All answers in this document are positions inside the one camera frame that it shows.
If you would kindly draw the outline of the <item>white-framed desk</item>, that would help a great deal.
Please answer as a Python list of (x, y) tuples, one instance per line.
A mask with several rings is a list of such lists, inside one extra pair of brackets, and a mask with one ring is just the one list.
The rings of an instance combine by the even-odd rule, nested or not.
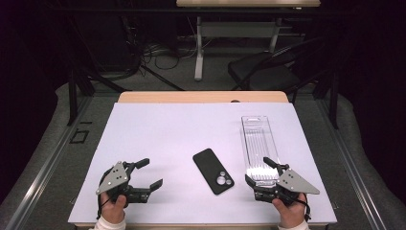
[[(318, 8), (320, 0), (176, 0), (176, 5), (186, 10), (293, 10), (300, 12), (302, 9)], [(196, 63), (194, 79), (201, 81), (203, 78), (204, 50), (202, 39), (204, 37), (269, 37), (270, 50), (276, 46), (282, 18), (272, 16), (264, 22), (220, 21), (208, 22), (201, 16), (196, 17)]]

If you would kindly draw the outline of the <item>person's right hand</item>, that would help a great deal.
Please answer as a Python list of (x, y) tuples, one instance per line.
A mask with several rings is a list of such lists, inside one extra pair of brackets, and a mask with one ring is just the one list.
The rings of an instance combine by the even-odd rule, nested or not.
[(285, 206), (283, 202), (277, 198), (272, 201), (272, 204), (280, 214), (281, 224), (294, 226), (305, 220), (305, 205), (303, 202), (306, 201), (306, 197), (304, 194), (299, 194), (298, 199), (299, 202), (294, 202), (290, 206)]

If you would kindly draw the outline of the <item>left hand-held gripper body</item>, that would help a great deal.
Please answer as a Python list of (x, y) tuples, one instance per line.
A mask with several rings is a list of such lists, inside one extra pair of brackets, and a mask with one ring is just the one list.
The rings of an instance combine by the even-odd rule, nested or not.
[(102, 193), (107, 193), (112, 202), (115, 202), (119, 195), (123, 195), (126, 197), (126, 204), (147, 203), (150, 189), (134, 188), (129, 185), (131, 174), (136, 169), (135, 163), (119, 161), (103, 174), (99, 188), (96, 191), (99, 205), (102, 205)]

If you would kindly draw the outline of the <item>black folding chair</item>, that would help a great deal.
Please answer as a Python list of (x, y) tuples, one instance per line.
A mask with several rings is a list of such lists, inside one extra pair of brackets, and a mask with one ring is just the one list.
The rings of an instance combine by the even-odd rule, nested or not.
[(324, 74), (307, 75), (294, 72), (294, 66), (310, 60), (325, 46), (322, 37), (312, 38), (279, 50), (261, 52), (228, 64), (228, 73), (236, 82), (233, 90), (282, 91), (296, 94), (309, 82)]

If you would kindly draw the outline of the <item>person's left hand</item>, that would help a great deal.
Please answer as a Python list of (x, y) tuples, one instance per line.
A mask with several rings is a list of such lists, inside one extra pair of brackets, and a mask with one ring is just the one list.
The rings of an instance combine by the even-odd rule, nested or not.
[(126, 197), (119, 195), (115, 202), (111, 202), (107, 193), (101, 194), (101, 216), (112, 224), (119, 224), (124, 220)]

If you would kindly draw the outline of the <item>grey metal floor rail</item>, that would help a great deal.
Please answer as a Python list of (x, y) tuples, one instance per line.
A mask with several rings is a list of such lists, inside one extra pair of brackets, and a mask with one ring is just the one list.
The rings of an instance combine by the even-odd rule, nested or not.
[(67, 124), (60, 102), (33, 157), (6, 200), (0, 204), (0, 230), (78, 230), (68, 221), (94, 154), (93, 100), (79, 103)]
[(317, 101), (316, 104), (322, 113), (322, 117), (327, 124), (327, 129), (332, 136), (333, 142), (335, 143), (338, 151), (339, 157), (345, 171), (349, 177), (352, 189), (354, 190), (357, 199), (365, 213), (365, 216), (370, 224), (372, 230), (387, 230), (387, 227), (380, 216), (372, 196), (364, 183), (360, 172), (356, 168), (356, 165), (350, 155), (349, 149), (345, 144), (345, 141), (338, 129), (334, 127), (329, 119), (329, 108), (324, 100)]

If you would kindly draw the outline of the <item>black metal stand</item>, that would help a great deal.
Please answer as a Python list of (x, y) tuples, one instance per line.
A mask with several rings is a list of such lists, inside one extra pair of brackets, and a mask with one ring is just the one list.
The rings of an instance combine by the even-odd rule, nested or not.
[(70, 116), (68, 125), (70, 126), (79, 115), (78, 107), (78, 90), (85, 97), (92, 97), (95, 94), (95, 88), (91, 83), (91, 80), (101, 82), (105, 86), (113, 89), (118, 93), (125, 92), (125, 89), (111, 80), (103, 77), (97, 71), (90, 70), (89, 68), (82, 67), (78, 70), (72, 70), (68, 79), (68, 92), (69, 92), (69, 109)]
[(337, 104), (338, 104), (339, 76), (336, 71), (326, 70), (321, 74), (319, 81), (313, 91), (315, 99), (324, 99), (329, 94), (328, 119), (334, 128), (337, 125)]

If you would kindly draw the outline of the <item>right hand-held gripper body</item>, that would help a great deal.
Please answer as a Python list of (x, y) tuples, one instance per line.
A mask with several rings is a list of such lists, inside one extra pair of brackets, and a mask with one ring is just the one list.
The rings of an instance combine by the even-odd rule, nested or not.
[(315, 186), (288, 165), (270, 163), (269, 166), (277, 171), (279, 177), (274, 179), (270, 185), (253, 181), (255, 200), (271, 203), (278, 198), (283, 204), (291, 205), (299, 201), (299, 194), (318, 195), (320, 193)]

